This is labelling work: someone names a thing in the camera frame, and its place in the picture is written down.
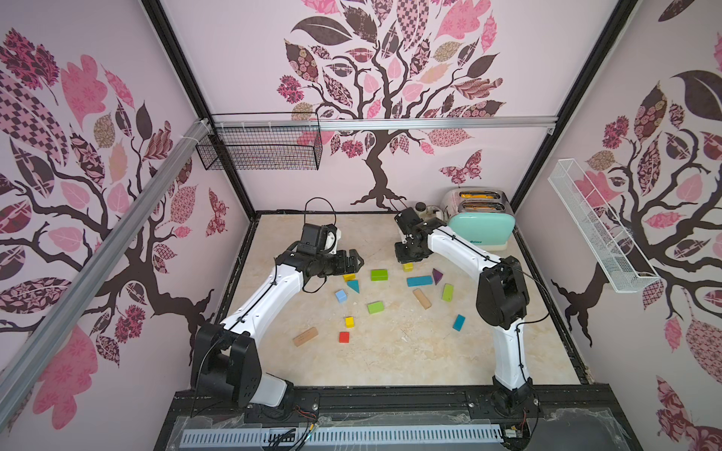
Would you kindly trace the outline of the teal long block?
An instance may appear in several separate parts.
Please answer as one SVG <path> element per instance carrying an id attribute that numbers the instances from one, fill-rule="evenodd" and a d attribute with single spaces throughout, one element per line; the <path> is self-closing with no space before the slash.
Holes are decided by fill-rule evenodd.
<path id="1" fill-rule="evenodd" d="M 408 277 L 406 283 L 410 288 L 426 287 L 434 285 L 434 278 L 431 275 Z"/>

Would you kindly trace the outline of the purple triangle block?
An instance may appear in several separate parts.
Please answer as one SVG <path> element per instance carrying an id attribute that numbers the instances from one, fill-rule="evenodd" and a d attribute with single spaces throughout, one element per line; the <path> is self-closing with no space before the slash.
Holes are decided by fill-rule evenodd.
<path id="1" fill-rule="evenodd" d="M 443 279 L 443 272 L 440 272 L 436 269 L 432 270 L 432 279 L 434 280 L 434 285 L 438 286 L 441 280 Z"/>

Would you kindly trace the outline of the natural wood block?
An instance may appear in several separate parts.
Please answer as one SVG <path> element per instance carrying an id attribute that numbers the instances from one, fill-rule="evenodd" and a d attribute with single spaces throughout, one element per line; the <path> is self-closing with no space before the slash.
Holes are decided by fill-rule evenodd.
<path id="1" fill-rule="evenodd" d="M 432 307 L 431 300 L 426 296 L 426 294 L 421 289 L 414 289 L 413 295 L 419 302 L 419 304 L 425 309 L 428 310 Z"/>
<path id="2" fill-rule="evenodd" d="M 313 338 L 316 338 L 319 336 L 319 332 L 316 327 L 311 327 L 308 330 L 302 332 L 298 336 L 295 336 L 293 338 L 293 344 L 295 347 L 301 347 L 305 345 L 306 343 L 310 342 Z"/>

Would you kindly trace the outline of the teal small block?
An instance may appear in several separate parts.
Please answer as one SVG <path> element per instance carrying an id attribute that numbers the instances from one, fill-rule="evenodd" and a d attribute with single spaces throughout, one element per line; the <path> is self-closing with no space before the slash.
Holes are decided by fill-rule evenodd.
<path id="1" fill-rule="evenodd" d="M 463 315 L 458 315 L 452 325 L 452 328 L 457 332 L 461 332 L 465 322 L 466 317 Z"/>

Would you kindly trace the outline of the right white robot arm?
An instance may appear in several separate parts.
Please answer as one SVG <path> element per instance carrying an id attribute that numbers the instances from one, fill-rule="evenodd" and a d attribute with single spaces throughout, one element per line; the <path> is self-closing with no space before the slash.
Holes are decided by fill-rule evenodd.
<path id="1" fill-rule="evenodd" d="M 462 238 L 439 219 L 421 219 L 412 209 L 394 216 L 402 240 L 395 255 L 402 264 L 433 254 L 445 257 L 477 282 L 476 309 L 493 328 L 496 404 L 500 411 L 520 408 L 533 395 L 526 368 L 524 327 L 529 304 L 518 259 L 498 257 Z"/>

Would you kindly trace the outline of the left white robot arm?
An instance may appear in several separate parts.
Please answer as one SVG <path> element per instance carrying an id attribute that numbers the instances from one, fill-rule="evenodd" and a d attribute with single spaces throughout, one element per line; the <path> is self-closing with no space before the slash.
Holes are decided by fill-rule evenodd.
<path id="1" fill-rule="evenodd" d="M 257 404 L 287 410 L 290 381 L 263 372 L 258 346 L 276 316 L 312 277 L 355 274 L 364 260 L 355 249 L 325 254 L 286 251 L 275 259 L 268 279 L 235 313 L 197 331 L 191 387 L 245 408 Z"/>

